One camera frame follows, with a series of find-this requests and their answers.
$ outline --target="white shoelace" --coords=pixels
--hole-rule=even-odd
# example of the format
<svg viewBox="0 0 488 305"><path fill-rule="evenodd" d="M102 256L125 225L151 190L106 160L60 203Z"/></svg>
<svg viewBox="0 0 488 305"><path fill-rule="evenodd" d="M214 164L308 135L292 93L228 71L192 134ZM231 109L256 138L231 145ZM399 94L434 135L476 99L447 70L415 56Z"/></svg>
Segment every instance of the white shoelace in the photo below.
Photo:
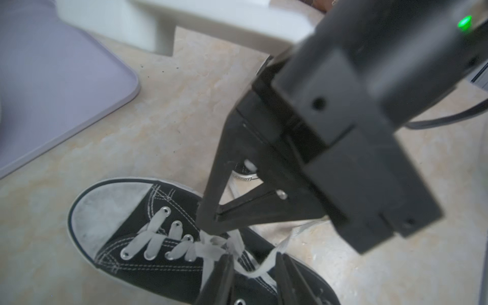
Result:
<svg viewBox="0 0 488 305"><path fill-rule="evenodd" d="M149 223L144 225L139 231L137 236L131 240L131 242L121 250L120 256L123 260L130 260L139 253L142 248L147 244L147 248L144 252L144 258L151 261L158 255L161 246L166 238L180 241L171 251L165 253L167 260L176 260L184 255L184 259L188 262L193 262L197 257L203 259L203 271L202 271L202 285L205 285L206 281L210 277L213 271L214 263L217 262L220 257L227 253L234 257L234 269L247 276L248 278L261 277L265 279L270 285L276 288L276 282L268 275L268 271L274 267L276 262L276 254L278 252L284 253L290 240L293 237L298 236L305 230L328 221L328 218L313 220L309 223L292 229L290 235L282 240L266 257L261 265L257 265L254 271L246 271L238 259L245 251L245 245L242 240L239 230L232 230L227 232L228 239L220 236L212 236L204 231L200 230L200 240L194 241L193 237L189 234L183 235L183 225L180 221L174 221L171 224L168 235L158 233L159 228L164 223L166 218L171 214L171 209L167 206L162 207Z"/></svg>

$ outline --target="black canvas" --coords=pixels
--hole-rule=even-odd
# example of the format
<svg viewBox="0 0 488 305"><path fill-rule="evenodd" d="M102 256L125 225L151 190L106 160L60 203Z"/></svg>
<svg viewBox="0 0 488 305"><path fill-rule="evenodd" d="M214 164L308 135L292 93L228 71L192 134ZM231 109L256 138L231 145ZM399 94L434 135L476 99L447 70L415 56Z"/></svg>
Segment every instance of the black canvas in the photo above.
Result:
<svg viewBox="0 0 488 305"><path fill-rule="evenodd" d="M133 203L132 208L130 201L138 198L134 193L140 194L141 199ZM144 257L144 248L130 260L122 259L121 250L163 207L168 207L171 214L159 227L158 233L168 235L171 225L180 221L183 235L189 234L198 240L195 214L200 199L200 195L190 188L168 181L139 178L102 181L85 190L75 200L68 217L69 233L79 251L95 268L134 286L192 304L200 292L203 260L196 258L188 262L184 257L168 260L165 253L178 245L180 240L166 238L157 256L150 261ZM128 216L121 221L124 213ZM111 231L110 228L105 230L104 222L109 226L111 221L118 221L120 225L113 226ZM98 226L102 228L101 231L110 231L111 235L107 235L106 241L99 234L100 229L96 229ZM238 262L246 271L253 271L256 262L262 262L274 247L249 228L241 229L240 233L246 251L238 258ZM100 249L95 250L90 240L94 241L92 244L103 245L100 244ZM339 303L333 290L318 274L300 262L296 264L323 304ZM273 274L272 269L269 271L271 278ZM262 277L249 279L236 273L235 292L237 298L243 299L247 305L278 303L276 288Z"/></svg>

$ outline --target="sneaker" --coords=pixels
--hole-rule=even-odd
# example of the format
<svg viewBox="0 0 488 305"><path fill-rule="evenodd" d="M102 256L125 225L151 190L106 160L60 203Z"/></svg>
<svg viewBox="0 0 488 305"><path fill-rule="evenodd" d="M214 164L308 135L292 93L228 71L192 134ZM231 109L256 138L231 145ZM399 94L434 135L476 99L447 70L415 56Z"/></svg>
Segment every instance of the sneaker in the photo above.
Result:
<svg viewBox="0 0 488 305"><path fill-rule="evenodd" d="M239 162L236 164L234 169L232 170L232 175L240 180L244 181L251 181L254 179L258 179L258 174L255 171L249 170L245 165L244 162Z"/></svg>
<svg viewBox="0 0 488 305"><path fill-rule="evenodd" d="M260 264L274 246L249 228L210 236L195 225L202 196L175 182L119 178L83 191L68 216L69 235L93 267L131 285L194 303L222 254L237 262L241 304L278 304L274 269ZM339 304L330 286L295 262L323 304Z"/></svg>

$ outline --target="white rubber toe cap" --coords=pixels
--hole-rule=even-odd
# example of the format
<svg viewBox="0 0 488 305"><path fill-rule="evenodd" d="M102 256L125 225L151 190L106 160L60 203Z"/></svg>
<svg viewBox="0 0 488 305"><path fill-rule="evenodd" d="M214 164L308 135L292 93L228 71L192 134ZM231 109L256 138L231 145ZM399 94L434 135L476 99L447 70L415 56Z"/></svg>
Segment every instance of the white rubber toe cap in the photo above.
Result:
<svg viewBox="0 0 488 305"><path fill-rule="evenodd" d="M151 183L119 182L83 192L71 214L74 238L93 259L151 188Z"/></svg>

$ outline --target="green led light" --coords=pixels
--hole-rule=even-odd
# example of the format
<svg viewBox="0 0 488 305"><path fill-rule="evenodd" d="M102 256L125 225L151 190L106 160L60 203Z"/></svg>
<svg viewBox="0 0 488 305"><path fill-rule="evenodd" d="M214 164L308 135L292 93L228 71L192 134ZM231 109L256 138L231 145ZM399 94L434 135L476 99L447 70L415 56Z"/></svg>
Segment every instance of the green led light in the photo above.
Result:
<svg viewBox="0 0 488 305"><path fill-rule="evenodd" d="M460 28L463 32L469 30L469 28L471 27L471 19L473 19L472 16L464 17L461 21L459 21L458 28Z"/></svg>

